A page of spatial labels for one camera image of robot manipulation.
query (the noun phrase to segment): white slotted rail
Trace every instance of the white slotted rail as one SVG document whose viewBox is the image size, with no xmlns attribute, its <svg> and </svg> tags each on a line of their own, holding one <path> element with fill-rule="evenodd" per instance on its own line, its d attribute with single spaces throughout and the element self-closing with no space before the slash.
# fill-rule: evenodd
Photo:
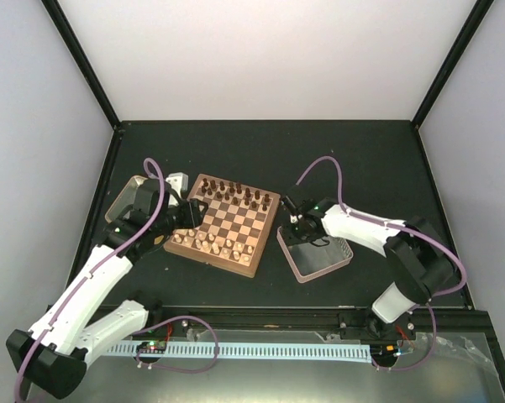
<svg viewBox="0 0 505 403">
<path fill-rule="evenodd" d="M 134 357 L 144 343 L 123 340 L 104 355 Z M 370 363 L 370 347 L 358 344 L 295 344 L 295 343 L 219 343 L 220 359 L 293 359 L 313 361 L 350 361 Z M 169 342 L 164 353 L 142 353 L 144 358 L 210 359 L 214 343 Z"/>
</svg>

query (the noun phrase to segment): black frame post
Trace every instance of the black frame post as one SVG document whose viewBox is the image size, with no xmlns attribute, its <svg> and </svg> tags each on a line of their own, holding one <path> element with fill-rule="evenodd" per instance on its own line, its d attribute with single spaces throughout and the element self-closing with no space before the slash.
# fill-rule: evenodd
<svg viewBox="0 0 505 403">
<path fill-rule="evenodd" d="M 104 114 L 107 116 L 110 126 L 112 126 L 113 129 L 119 128 L 121 121 L 114 111 L 112 104 L 107 97 L 107 94 L 103 90 L 103 86 L 101 86 L 101 82 L 99 82 L 99 79 L 97 78 L 97 75 L 95 74 L 95 71 L 90 64 L 90 61 L 88 60 L 80 42 L 78 41 L 78 38 L 75 35 L 75 32 L 73 32 L 73 28 L 69 24 L 69 21 L 67 21 L 67 17 L 61 9 L 58 0 L 41 0 L 41 2 L 47 9 L 47 12 L 52 18 L 54 25 L 58 29 L 58 32 L 60 32 L 61 38 L 66 43 L 67 48 L 71 52 L 73 59 L 75 59 L 75 62 L 78 65 L 78 68 L 81 69 L 82 75 L 86 79 L 87 84 L 92 89 L 93 95 L 99 102 L 99 105 L 101 106 Z"/>
<path fill-rule="evenodd" d="M 457 35 L 457 38 L 450 48 L 443 65 L 440 67 L 434 82 L 428 89 L 428 92 L 420 104 L 416 115 L 414 115 L 412 123 L 416 129 L 422 126 L 424 119 L 428 116 L 429 111 L 439 97 L 440 92 L 443 90 L 443 87 L 452 74 L 452 71 L 454 71 L 458 61 L 460 61 L 463 52 L 465 52 L 467 45 L 471 42 L 472 37 L 492 4 L 493 0 L 476 0 L 469 17 L 467 17 L 467 20 L 463 24 L 463 28 L 461 28 L 460 33 Z"/>
</svg>

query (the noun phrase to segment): white wall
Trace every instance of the white wall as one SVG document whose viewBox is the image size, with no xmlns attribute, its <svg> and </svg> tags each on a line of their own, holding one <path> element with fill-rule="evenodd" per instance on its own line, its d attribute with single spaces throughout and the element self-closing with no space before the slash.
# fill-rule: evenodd
<svg viewBox="0 0 505 403">
<path fill-rule="evenodd" d="M 424 122 L 423 139 L 477 307 L 505 354 L 505 0 Z"/>
<path fill-rule="evenodd" d="M 475 0 L 60 0 L 122 119 L 411 119 Z"/>
<path fill-rule="evenodd" d="M 41 2 L 0 1 L 0 402 L 6 338 L 63 290 L 111 132 Z"/>
</svg>

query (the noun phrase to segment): black metal frame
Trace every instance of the black metal frame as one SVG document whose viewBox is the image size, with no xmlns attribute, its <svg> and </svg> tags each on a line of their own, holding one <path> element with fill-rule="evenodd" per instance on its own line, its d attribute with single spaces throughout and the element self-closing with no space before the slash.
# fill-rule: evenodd
<svg viewBox="0 0 505 403">
<path fill-rule="evenodd" d="M 95 74 L 90 62 L 84 53 L 80 42 L 78 41 L 72 27 L 60 7 L 58 0 L 41 0 L 45 5 L 50 17 L 55 23 L 56 28 L 66 43 L 71 55 L 78 64 L 82 74 L 86 78 L 95 98 L 99 102 L 104 111 L 109 123 L 114 129 L 112 141 L 108 148 L 107 157 L 105 159 L 103 170 L 101 172 L 97 189 L 93 197 L 92 205 L 88 213 L 86 225 L 82 232 L 82 237 L 79 243 L 78 250 L 73 262 L 68 284 L 73 280 L 75 273 L 85 264 L 92 246 L 92 239 L 97 223 L 97 218 L 100 216 L 103 198 L 107 192 L 108 183 L 112 174 L 113 166 L 118 154 L 123 130 L 120 129 L 121 122 L 113 110 L 112 104 L 109 101 L 100 81 Z M 422 156 L 427 164 L 429 178 L 433 181 L 433 174 L 429 168 L 428 160 L 423 149 L 422 140 L 418 129 L 422 125 L 424 119 L 431 110 L 434 102 L 439 96 L 441 90 L 448 81 L 452 71 L 460 60 L 467 45 L 470 43 L 481 21 L 485 17 L 487 11 L 491 7 L 493 0 L 476 0 L 475 6 L 465 21 L 460 33 L 453 43 L 450 52 L 445 58 L 443 65 L 440 67 L 437 76 L 435 77 L 431 87 L 423 99 L 416 115 L 412 120 L 414 134 L 418 138 Z M 440 206 L 442 220 L 447 228 L 448 241 L 454 247 L 454 239 L 451 237 L 448 223 L 442 204 L 440 202 L 439 193 L 434 186 L 435 199 Z M 502 388 L 505 393 L 505 361 L 502 355 L 502 350 L 497 340 L 497 336 L 493 329 L 491 320 L 484 311 L 472 310 L 473 303 L 471 294 L 467 287 L 464 289 L 464 297 L 467 300 L 468 307 L 466 309 L 435 309 L 437 318 L 437 326 L 440 332 L 482 332 L 486 335 L 488 345 L 491 349 L 492 356 L 499 373 Z M 101 317 L 113 310 L 115 306 L 101 306 L 96 313 L 97 317 Z M 355 309 L 250 309 L 250 308 L 191 308 L 191 307 L 172 307 L 168 306 L 165 309 L 165 317 L 173 317 L 182 314 L 193 314 L 211 322 L 216 328 L 238 328 L 251 329 L 262 328 L 266 325 L 272 325 L 277 328 L 291 328 L 293 330 L 333 330 L 339 327 L 339 314 L 354 311 Z M 413 315 L 413 322 L 418 329 L 423 331 L 431 330 L 431 321 L 429 314 L 424 311 L 416 311 Z"/>
</svg>

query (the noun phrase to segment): chessboard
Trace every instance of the chessboard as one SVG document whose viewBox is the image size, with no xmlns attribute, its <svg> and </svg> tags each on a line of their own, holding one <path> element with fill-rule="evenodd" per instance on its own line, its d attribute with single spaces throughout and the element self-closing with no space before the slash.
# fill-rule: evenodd
<svg viewBox="0 0 505 403">
<path fill-rule="evenodd" d="M 280 195 L 201 174 L 187 200 L 192 198 L 209 205 L 203 224 L 176 230 L 165 243 L 165 250 L 254 277 Z"/>
</svg>

